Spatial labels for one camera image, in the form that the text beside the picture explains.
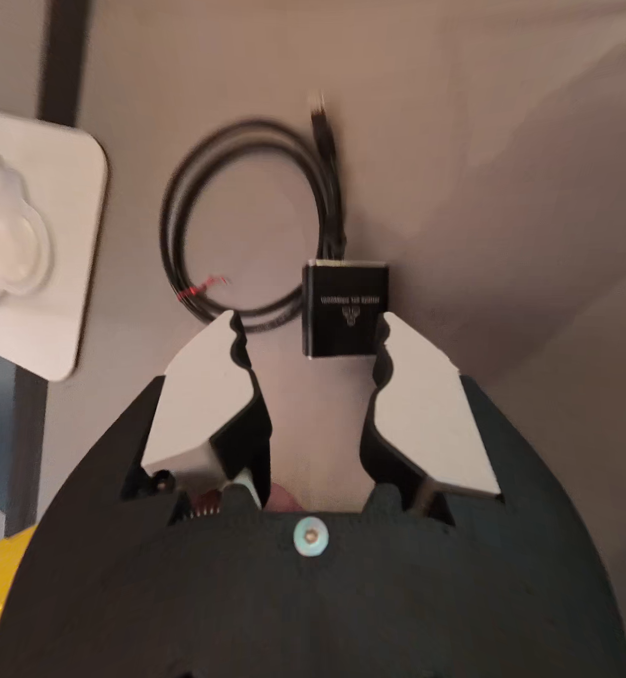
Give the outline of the white document stand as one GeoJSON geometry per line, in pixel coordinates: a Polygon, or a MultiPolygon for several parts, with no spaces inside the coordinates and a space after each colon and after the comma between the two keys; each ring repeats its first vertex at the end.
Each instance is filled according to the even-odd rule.
{"type": "Polygon", "coordinates": [[[0,357],[74,371],[108,178],[86,131],[0,113],[0,357]]]}

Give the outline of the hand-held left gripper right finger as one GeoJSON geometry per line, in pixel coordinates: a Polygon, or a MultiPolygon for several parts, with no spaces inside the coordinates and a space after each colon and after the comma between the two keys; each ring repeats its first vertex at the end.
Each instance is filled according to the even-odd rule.
{"type": "Polygon", "coordinates": [[[459,369],[392,312],[378,320],[373,381],[360,462],[375,484],[395,486],[405,511],[438,494],[501,497],[459,369]]]}

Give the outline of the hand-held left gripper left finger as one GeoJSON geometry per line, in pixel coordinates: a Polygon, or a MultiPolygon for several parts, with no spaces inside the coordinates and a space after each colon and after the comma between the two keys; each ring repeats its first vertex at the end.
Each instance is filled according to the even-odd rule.
{"type": "Polygon", "coordinates": [[[154,487],[190,496],[239,484],[263,509],[272,421],[239,314],[222,313],[165,370],[141,466],[154,487]]]}

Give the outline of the red twist tie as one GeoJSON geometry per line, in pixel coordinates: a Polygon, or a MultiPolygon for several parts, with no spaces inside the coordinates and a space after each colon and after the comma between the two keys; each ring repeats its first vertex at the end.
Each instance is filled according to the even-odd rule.
{"type": "Polygon", "coordinates": [[[207,293],[208,289],[216,285],[229,285],[230,280],[224,276],[220,275],[210,275],[200,284],[190,284],[187,285],[182,290],[179,290],[176,293],[176,298],[179,301],[184,301],[196,296],[203,296],[207,293]]]}

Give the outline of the black ethernet splitter box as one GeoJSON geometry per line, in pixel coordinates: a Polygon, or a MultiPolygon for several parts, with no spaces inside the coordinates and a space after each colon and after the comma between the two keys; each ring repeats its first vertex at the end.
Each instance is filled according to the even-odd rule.
{"type": "Polygon", "coordinates": [[[389,276],[386,262],[309,260],[302,270],[303,355],[374,355],[377,324],[388,310],[389,276]]]}

